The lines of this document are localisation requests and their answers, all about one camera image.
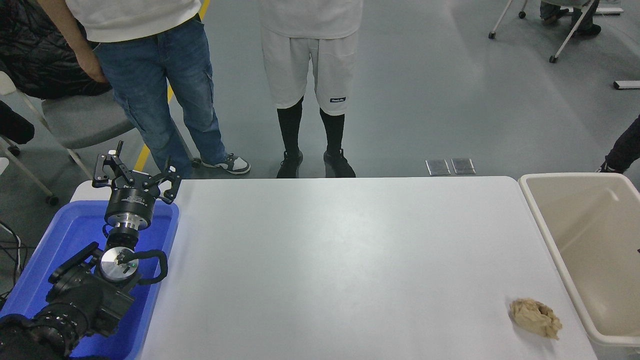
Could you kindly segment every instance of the white shorts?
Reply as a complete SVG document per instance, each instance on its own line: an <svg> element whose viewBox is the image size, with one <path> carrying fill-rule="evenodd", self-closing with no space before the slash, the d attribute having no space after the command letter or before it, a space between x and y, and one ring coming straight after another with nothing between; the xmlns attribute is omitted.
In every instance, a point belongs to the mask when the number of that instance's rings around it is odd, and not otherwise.
<svg viewBox="0 0 640 360"><path fill-rule="evenodd" d="M290 108L305 95L311 59L318 105L329 115L344 114L351 97L357 45L357 31L324 40L289 38L262 27L264 68L276 107Z"/></svg>

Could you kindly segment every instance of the black jacket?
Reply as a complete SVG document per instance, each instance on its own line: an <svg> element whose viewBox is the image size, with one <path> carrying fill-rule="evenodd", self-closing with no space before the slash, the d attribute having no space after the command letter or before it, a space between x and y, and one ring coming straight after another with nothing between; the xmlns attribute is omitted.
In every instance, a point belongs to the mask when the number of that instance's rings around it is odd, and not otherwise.
<svg viewBox="0 0 640 360"><path fill-rule="evenodd" d="M0 0L0 71L20 91L41 99L99 95L111 88L84 73L35 0Z"/></svg>

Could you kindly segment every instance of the beige plastic bin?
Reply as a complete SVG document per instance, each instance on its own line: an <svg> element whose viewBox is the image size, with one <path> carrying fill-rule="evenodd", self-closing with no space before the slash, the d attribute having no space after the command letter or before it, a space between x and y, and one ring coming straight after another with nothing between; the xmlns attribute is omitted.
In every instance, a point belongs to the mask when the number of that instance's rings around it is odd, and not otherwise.
<svg viewBox="0 0 640 360"><path fill-rule="evenodd" d="M591 339L640 347L640 194L620 174L518 180Z"/></svg>

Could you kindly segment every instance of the crumpled paper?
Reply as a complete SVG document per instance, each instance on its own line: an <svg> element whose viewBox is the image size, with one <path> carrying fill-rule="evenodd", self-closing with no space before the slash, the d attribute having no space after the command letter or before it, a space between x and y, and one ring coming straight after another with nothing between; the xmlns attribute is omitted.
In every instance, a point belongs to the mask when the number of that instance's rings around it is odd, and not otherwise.
<svg viewBox="0 0 640 360"><path fill-rule="evenodd" d="M511 314L523 329L558 340L558 330L562 329L560 319L550 307L533 299L518 299L511 303Z"/></svg>

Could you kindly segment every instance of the gray concrete floor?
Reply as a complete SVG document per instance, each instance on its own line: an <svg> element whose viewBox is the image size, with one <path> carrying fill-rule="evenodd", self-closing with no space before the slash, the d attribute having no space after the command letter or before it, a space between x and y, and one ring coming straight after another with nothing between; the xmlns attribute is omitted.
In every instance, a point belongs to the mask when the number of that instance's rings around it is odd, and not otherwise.
<svg viewBox="0 0 640 360"><path fill-rule="evenodd" d="M496 0L366 0L343 141L359 177L428 176L424 161L431 159L470 158L477 176L514 179L592 172L603 162L640 113L640 90L612 86L616 80L640 79L640 4L624 1L622 15L596 16L602 33L572 39L555 64L548 58L568 33L569 18L544 26L533 1L526 18L518 19L521 3L515 2L490 40L504 5ZM262 64L257 6L213 1L204 22L225 144L252 163L242 178L275 177L284 147ZM312 83L303 104L300 176L324 177L326 138ZM21 146L20 159L60 198L59 206L47 205L15 165L0 176L0 220L35 246L86 178L17 95L0 99L35 123L36 137ZM175 100L171 108L196 153ZM130 131L120 139L123 158L133 167L140 136ZM92 165L95 155L113 149L117 140L78 153ZM149 161L145 171L157 169ZM640 186L640 165L626 175ZM201 168L195 177L233 176ZM0 233L0 240L9 240L8 234ZM10 285L6 256L0 255L0 265L2 290Z"/></svg>

